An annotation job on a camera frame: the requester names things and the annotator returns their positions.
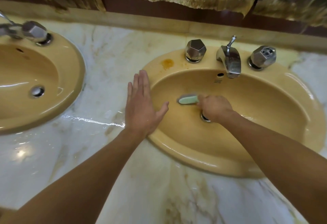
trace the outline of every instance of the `sink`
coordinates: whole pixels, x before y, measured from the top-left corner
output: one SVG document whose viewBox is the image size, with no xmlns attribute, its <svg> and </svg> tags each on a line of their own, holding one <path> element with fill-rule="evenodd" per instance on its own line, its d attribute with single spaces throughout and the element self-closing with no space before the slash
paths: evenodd
<svg viewBox="0 0 327 224">
<path fill-rule="evenodd" d="M 51 34 L 48 46 L 0 37 L 0 134 L 54 118 L 80 93 L 83 57 L 64 37 Z"/>
<path fill-rule="evenodd" d="M 155 109 L 169 101 L 169 111 L 149 139 L 176 159 L 209 172 L 260 178 L 264 174 L 242 145 L 220 124 L 206 122 L 195 105 L 180 105 L 183 94 L 223 95 L 243 117 L 319 151 L 325 141 L 322 105 L 286 67 L 275 63 L 263 71 L 247 65 L 251 52 L 239 50 L 242 73 L 229 79 L 216 61 L 218 47 L 207 47 L 198 64 L 184 50 L 164 54 L 144 69 L 149 74 Z"/>
</svg>

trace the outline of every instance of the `hand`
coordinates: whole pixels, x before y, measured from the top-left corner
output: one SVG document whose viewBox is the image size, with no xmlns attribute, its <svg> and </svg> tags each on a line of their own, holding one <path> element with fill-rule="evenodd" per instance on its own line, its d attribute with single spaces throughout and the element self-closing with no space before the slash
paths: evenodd
<svg viewBox="0 0 327 224">
<path fill-rule="evenodd" d="M 223 96 L 198 96 L 197 105 L 202 109 L 203 115 L 212 122 L 221 123 L 233 112 L 231 104 Z"/>
<path fill-rule="evenodd" d="M 125 108 L 125 129 L 143 139 L 153 133 L 168 111 L 169 102 L 165 102 L 159 111 L 155 111 L 150 96 L 149 78 L 145 70 L 134 75 L 133 85 L 128 83 L 128 96 Z"/>
</svg>

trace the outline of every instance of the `person's left hand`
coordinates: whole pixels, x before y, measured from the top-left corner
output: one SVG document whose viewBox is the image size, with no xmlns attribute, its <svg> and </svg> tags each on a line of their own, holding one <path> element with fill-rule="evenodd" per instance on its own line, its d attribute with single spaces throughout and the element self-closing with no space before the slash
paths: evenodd
<svg viewBox="0 0 327 224">
<path fill-rule="evenodd" d="M 153 108 L 149 78 L 145 70 L 134 75 L 134 82 L 128 83 L 128 96 L 125 108 L 125 129 L 142 136 L 153 133 L 168 111 L 165 102 L 159 111 Z"/>
</svg>

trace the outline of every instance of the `person's right arm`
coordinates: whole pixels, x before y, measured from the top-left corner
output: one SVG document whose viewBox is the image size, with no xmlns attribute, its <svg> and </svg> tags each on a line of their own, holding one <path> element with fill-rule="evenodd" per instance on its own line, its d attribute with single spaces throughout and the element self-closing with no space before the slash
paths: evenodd
<svg viewBox="0 0 327 224">
<path fill-rule="evenodd" d="M 198 98 L 203 115 L 231 132 L 309 223 L 327 223 L 327 160 L 324 157 L 242 117 L 222 96 L 200 95 Z"/>
</svg>

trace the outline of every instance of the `forearm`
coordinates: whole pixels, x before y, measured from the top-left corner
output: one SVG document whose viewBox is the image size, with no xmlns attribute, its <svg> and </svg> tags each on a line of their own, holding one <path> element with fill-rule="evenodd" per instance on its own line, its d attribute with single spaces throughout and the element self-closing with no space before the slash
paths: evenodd
<svg viewBox="0 0 327 224">
<path fill-rule="evenodd" d="M 123 130 L 32 198 L 6 223 L 95 223 L 120 171 L 142 140 L 140 135 Z"/>
<path fill-rule="evenodd" d="M 311 223 L 327 221 L 327 160 L 299 142 L 231 111 L 221 124 Z"/>
</svg>

